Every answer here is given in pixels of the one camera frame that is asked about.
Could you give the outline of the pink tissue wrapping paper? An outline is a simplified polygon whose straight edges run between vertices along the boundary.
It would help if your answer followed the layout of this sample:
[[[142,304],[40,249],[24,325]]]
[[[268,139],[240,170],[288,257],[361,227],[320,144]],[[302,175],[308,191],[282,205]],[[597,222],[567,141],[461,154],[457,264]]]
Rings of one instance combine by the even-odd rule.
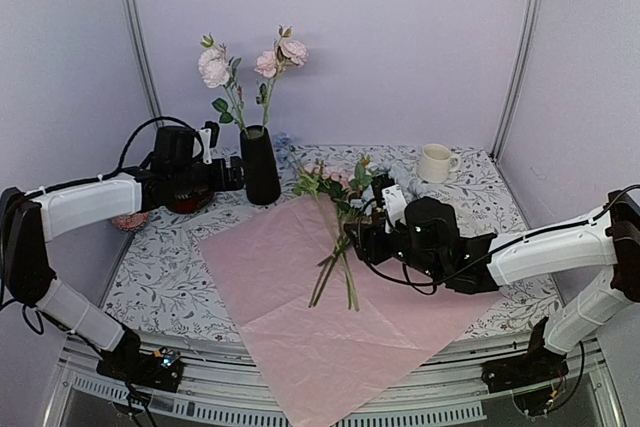
[[[424,296],[350,255],[360,309],[347,308],[340,271],[311,307],[317,263],[331,241],[306,196],[198,246],[242,342],[295,426],[335,424],[459,338],[499,299],[446,289]]]

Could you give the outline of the pale pink rose stem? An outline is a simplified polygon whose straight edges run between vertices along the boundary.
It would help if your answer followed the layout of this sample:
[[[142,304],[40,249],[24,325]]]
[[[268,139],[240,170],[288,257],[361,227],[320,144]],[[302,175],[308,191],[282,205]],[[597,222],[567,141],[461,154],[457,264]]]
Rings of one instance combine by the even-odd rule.
[[[211,34],[200,41],[203,48],[197,62],[199,75],[209,89],[222,89],[224,96],[212,101],[213,109],[219,114],[221,124],[235,124],[241,133],[248,135],[244,120],[244,100],[242,87],[238,81],[240,58],[228,57],[227,47],[217,42]]]

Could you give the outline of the double pink rose stem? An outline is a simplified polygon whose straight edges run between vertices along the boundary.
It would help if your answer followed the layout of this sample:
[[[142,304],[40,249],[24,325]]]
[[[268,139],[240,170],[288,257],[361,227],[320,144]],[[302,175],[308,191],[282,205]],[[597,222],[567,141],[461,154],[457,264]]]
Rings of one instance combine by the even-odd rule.
[[[272,48],[262,52],[254,67],[254,71],[262,77],[255,97],[256,104],[262,109],[262,129],[266,128],[269,121],[271,101],[277,81],[287,70],[303,67],[308,58],[307,46],[293,38],[293,27],[280,25]]]

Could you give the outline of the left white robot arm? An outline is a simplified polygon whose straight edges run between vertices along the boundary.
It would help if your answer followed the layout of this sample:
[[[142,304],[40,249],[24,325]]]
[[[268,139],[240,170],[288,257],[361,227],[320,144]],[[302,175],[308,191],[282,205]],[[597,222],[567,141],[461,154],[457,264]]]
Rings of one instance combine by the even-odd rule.
[[[237,156],[215,158],[219,127],[160,128],[152,151],[137,166],[118,164],[108,174],[31,192],[1,195],[1,285],[14,303],[39,311],[69,333],[86,339],[128,381],[148,373],[135,334],[62,282],[49,265],[47,243],[76,229],[118,216],[150,212],[245,184]]]

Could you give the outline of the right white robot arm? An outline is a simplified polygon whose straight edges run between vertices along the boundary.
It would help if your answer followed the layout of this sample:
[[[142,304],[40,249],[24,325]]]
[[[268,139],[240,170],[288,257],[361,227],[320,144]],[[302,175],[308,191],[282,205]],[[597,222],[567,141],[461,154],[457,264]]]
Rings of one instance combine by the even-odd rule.
[[[639,300],[639,205],[632,188],[564,223],[516,234],[461,235],[452,206],[423,197],[407,202],[398,186],[366,204],[369,216],[345,226],[370,270],[396,259],[427,276],[425,286],[466,295],[582,267],[598,276],[532,332],[517,374],[537,383],[586,336]]]

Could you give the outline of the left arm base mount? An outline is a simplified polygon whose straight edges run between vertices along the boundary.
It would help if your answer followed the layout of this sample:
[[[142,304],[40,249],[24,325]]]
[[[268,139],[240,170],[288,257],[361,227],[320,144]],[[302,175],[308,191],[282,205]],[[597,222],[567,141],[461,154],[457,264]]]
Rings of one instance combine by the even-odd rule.
[[[143,353],[134,347],[104,352],[96,372],[125,384],[176,393],[184,367],[180,359],[171,360],[164,355]]]

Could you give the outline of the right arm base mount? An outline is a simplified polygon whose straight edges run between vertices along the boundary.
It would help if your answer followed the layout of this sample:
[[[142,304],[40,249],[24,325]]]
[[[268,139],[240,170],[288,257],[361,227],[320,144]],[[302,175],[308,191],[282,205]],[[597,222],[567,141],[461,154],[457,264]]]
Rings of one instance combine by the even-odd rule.
[[[522,354],[482,364],[481,380],[490,393],[514,391],[531,385],[562,380],[568,374],[566,356]],[[528,417],[546,414],[553,406],[558,389],[547,385],[513,395],[515,407]]]

